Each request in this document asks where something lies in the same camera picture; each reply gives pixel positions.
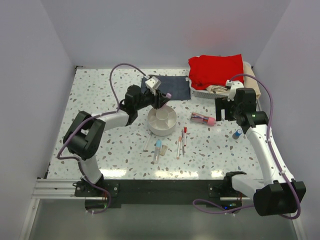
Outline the white round divided organizer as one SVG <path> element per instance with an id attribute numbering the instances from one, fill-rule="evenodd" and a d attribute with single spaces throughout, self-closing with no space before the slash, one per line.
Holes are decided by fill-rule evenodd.
<path id="1" fill-rule="evenodd" d="M 147 122 L 148 127 L 153 134 L 165 137 L 174 131 L 177 123 L 177 113 L 168 105 L 165 105 L 160 109 L 152 108 L 148 112 Z"/>

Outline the pink clear pencil case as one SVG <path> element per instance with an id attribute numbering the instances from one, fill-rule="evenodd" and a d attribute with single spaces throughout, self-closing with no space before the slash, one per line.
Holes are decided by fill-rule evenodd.
<path id="1" fill-rule="evenodd" d="M 214 126 L 216 119 L 210 116 L 202 115 L 196 112 L 191 113 L 190 120 L 194 123 L 205 124 L 208 126 Z"/>

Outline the grey thin pen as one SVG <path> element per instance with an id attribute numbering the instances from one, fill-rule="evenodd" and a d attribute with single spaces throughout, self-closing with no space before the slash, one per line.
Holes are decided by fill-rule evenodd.
<path id="1" fill-rule="evenodd" d="M 185 132 L 184 129 L 181 130 L 181 151 L 182 156 L 185 156 Z"/>

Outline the white thin pen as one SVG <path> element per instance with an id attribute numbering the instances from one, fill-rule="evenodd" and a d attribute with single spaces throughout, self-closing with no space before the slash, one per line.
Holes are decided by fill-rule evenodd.
<path id="1" fill-rule="evenodd" d="M 146 152 L 148 150 L 148 145 L 149 145 L 149 142 L 150 142 L 150 139 L 151 139 L 151 136 L 152 136 L 152 133 L 150 132 L 146 141 L 145 141 L 145 144 L 144 144 L 144 148 L 143 148 L 143 152 Z"/>

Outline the blue capped clear tube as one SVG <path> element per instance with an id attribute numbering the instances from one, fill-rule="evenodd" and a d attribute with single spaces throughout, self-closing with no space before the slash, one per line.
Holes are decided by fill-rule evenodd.
<path id="1" fill-rule="evenodd" d="M 153 155 L 153 162 L 155 164 L 158 163 L 159 161 L 161 147 L 162 147 L 162 141 L 158 139 L 155 144 L 154 155 Z"/>

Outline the orange white pen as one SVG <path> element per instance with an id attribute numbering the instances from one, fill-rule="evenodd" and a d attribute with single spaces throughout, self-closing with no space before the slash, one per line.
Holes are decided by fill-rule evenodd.
<path id="1" fill-rule="evenodd" d="M 177 142 L 177 153 L 176 153 L 176 159 L 180 159 L 180 150 L 181 150 L 181 143 L 182 143 L 182 137 L 179 136 L 178 142 Z"/>

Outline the beige eraser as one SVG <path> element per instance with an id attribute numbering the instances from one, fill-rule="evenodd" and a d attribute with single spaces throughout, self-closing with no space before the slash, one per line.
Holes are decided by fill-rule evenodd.
<path id="1" fill-rule="evenodd" d="M 167 149 L 168 149 L 168 146 L 167 145 L 163 145 L 159 154 L 161 156 L 164 156 L 166 154 Z"/>

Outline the pink glue stick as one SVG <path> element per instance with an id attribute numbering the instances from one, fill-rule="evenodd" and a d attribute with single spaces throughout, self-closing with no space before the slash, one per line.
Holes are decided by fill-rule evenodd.
<path id="1" fill-rule="evenodd" d="M 163 109 L 166 106 L 166 104 L 171 100 L 171 97 L 172 97 L 172 95 L 170 93 L 167 93 L 165 95 L 164 103 L 159 109 Z"/>

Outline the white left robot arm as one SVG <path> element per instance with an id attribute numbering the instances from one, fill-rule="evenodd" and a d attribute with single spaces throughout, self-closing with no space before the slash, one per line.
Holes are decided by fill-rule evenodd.
<path id="1" fill-rule="evenodd" d="M 104 190 L 101 182 L 104 177 L 98 167 L 96 152 L 104 132 L 131 125 L 138 117 L 138 111 L 148 106 L 158 110 L 171 99 L 171 94 L 160 90 L 147 89 L 142 92 L 137 85 L 128 87 L 123 100 L 115 111 L 91 115 L 80 111 L 63 137 L 63 146 L 57 154 L 59 160 L 65 160 L 62 152 L 65 148 L 72 154 L 70 159 L 78 163 L 82 178 L 87 182 L 86 191 L 99 196 Z"/>

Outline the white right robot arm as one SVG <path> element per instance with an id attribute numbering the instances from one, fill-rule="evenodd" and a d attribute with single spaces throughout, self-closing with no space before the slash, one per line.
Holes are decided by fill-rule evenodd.
<path id="1" fill-rule="evenodd" d="M 279 215 L 297 219 L 306 186 L 286 167 L 277 148 L 270 127 L 271 118 L 257 110 L 256 95 L 251 88 L 238 88 L 233 98 L 215 99 L 216 120 L 235 121 L 250 141 L 262 171 L 263 182 L 247 177 L 243 171 L 228 172 L 223 192 L 230 197 L 238 192 L 253 201 L 260 216 Z"/>

